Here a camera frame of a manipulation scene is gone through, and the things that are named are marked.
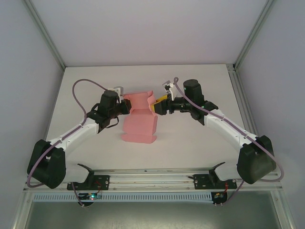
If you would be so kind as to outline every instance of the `gray floor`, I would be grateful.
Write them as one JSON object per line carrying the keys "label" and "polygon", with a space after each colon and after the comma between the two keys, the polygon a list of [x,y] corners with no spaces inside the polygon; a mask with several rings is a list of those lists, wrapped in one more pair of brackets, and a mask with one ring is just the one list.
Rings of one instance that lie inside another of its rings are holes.
{"label": "gray floor", "polygon": [[267,192],[240,192],[224,207],[197,203],[33,203],[27,229],[277,229]]}

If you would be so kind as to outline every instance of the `pink fabric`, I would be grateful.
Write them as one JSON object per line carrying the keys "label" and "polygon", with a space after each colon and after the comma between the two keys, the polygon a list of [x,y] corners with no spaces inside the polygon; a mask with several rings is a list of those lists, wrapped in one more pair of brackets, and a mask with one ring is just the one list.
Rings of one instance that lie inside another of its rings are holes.
{"label": "pink fabric", "polygon": [[124,95],[132,104],[130,115],[124,120],[122,140],[136,143],[153,143],[158,116],[151,111],[150,105],[156,102],[153,91]]}

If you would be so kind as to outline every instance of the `white wall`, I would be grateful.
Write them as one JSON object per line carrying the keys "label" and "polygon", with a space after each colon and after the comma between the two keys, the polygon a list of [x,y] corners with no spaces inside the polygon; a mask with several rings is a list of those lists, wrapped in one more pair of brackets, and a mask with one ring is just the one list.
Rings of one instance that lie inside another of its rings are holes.
{"label": "white wall", "polygon": [[234,63],[266,0],[32,0],[67,66]]}
{"label": "white wall", "polygon": [[0,7],[0,228],[10,228],[34,143],[44,137],[62,70],[21,0]]}
{"label": "white wall", "polygon": [[298,228],[304,228],[305,1],[278,0],[240,75],[259,133],[273,141]]}

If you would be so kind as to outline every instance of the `white tabletop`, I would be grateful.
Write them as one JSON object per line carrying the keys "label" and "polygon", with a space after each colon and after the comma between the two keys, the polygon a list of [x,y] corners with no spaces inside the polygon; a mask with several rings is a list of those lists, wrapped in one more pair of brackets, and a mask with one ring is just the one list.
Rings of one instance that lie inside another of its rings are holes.
{"label": "white tabletop", "polygon": [[[91,79],[106,88],[123,86],[124,93],[153,90],[156,98],[165,94],[162,84],[179,77],[179,85],[197,79],[205,100],[219,106],[235,123],[243,126],[237,101],[225,64],[153,65],[66,68],[55,105],[47,140],[77,125],[83,113],[73,99],[73,83]],[[76,96],[89,111],[101,99],[103,90],[89,82],[76,86]],[[124,115],[116,127],[105,129],[67,157],[92,169],[149,169],[212,167],[223,161],[236,161],[238,152],[213,130],[193,120],[189,113],[175,112],[158,117],[157,140],[152,144],[124,142]]]}

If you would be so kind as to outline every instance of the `yellow object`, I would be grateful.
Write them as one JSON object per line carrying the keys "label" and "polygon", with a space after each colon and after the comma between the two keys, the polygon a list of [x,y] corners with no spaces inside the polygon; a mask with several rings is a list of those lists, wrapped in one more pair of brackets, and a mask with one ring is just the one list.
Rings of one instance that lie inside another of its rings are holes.
{"label": "yellow object", "polygon": [[159,102],[161,102],[161,101],[163,101],[163,100],[165,100],[165,99],[167,99],[167,96],[168,96],[168,95],[166,94],[166,95],[160,97],[159,99],[156,100],[156,102],[155,102],[154,104],[151,105],[151,108],[152,108],[152,111],[153,111],[153,112],[154,112],[154,105],[155,105],[155,104],[158,104]]}

